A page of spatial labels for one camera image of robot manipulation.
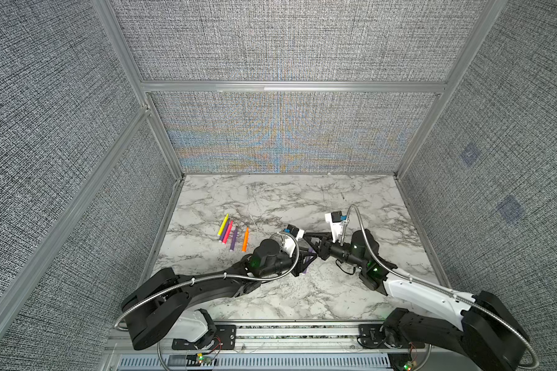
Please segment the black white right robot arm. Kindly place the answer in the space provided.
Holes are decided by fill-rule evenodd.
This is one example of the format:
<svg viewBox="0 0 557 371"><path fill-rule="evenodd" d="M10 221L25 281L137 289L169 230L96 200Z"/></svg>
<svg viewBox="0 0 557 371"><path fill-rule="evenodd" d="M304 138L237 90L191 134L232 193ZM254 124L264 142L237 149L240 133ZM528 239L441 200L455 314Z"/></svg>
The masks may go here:
<svg viewBox="0 0 557 371"><path fill-rule="evenodd" d="M469 358L482 370L522 366L529 337L494 294L457 292L412 276L379 256L379 245L368 230L354 232L349 243L331 232L306 232L301 238L319 258L353 265L369 290L429 312L394 309L382 323L386 346L436 346Z"/></svg>

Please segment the yellow highlighter pen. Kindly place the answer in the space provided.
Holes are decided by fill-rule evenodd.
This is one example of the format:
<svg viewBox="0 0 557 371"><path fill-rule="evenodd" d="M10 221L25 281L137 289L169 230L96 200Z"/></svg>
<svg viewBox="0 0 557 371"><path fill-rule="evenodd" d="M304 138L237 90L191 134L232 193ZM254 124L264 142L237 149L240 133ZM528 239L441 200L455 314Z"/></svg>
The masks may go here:
<svg viewBox="0 0 557 371"><path fill-rule="evenodd" d="M222 224L221 224L221 226L220 226L220 229L218 230L218 236L219 236L219 238L221 238L221 239L222 239L223 236L224 236L224 231L225 231L225 227L226 227L226 225L227 225L227 221L228 221L228 220L229 220L229 214L227 213L227 214L225 215L224 219L223 219L223 222L222 222Z"/></svg>

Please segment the orange pen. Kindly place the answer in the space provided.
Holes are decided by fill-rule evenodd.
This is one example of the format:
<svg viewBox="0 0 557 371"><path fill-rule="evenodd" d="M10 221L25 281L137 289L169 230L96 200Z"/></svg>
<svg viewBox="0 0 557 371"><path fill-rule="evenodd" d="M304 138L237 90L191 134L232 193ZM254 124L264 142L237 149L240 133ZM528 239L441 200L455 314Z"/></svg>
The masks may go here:
<svg viewBox="0 0 557 371"><path fill-rule="evenodd" d="M244 253L247 251L247 248L248 248L249 234L250 234L250 228L249 228L249 227L246 227L246 230L245 230L245 232L244 232L244 238L243 238L242 248L241 248L241 251L244 252Z"/></svg>

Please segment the purple pen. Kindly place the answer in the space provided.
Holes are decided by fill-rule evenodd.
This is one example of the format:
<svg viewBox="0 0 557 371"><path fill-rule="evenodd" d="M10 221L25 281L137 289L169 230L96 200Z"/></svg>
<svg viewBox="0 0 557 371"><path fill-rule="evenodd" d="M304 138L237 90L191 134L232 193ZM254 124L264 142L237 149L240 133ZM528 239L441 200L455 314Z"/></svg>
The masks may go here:
<svg viewBox="0 0 557 371"><path fill-rule="evenodd" d="M228 229L228 226L229 226L229 221L230 221L229 216L226 215L226 217L224 218L224 222L222 224L222 228L221 228L220 241L224 241L224 237L225 237L225 234L227 233L227 229Z"/></svg>
<svg viewBox="0 0 557 371"><path fill-rule="evenodd" d="M307 272L307 269L309 267L309 263L313 260L313 257L316 255L315 251L312 248L310 248L308 250L308 253L309 253L309 255L305 259L306 267L303 271L304 274Z"/></svg>
<svg viewBox="0 0 557 371"><path fill-rule="evenodd" d="M238 239L238 227L235 227L232 230L230 251L235 251L237 239Z"/></svg>

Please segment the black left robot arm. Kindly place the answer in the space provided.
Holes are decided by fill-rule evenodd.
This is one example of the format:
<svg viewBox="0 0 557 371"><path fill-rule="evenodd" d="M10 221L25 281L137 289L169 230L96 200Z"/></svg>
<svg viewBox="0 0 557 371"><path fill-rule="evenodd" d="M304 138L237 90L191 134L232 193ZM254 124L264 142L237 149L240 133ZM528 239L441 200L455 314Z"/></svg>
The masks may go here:
<svg viewBox="0 0 557 371"><path fill-rule="evenodd" d="M251 254L224 271L188 277L163 268L125 300L121 310L133 349L155 345L189 308L220 298L237 298L289 273L297 276L315 256L299 248L289 253L274 239L265 239Z"/></svg>

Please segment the pink red pen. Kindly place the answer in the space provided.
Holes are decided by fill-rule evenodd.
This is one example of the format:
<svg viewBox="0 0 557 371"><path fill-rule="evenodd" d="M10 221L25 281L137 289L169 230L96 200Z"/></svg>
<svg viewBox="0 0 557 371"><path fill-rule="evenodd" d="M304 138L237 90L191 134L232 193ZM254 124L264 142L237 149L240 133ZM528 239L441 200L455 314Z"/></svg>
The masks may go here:
<svg viewBox="0 0 557 371"><path fill-rule="evenodd" d="M224 230L224 234L223 234L223 239L222 239L222 243L223 243L223 244L226 244L226 243L227 243L227 241L228 241L228 239L229 239L229 236L230 236L230 234L231 234L231 229L232 229L232 227L233 227L233 221L232 221L232 220L229 220L229 221L227 222L226 226L225 226L225 230Z"/></svg>

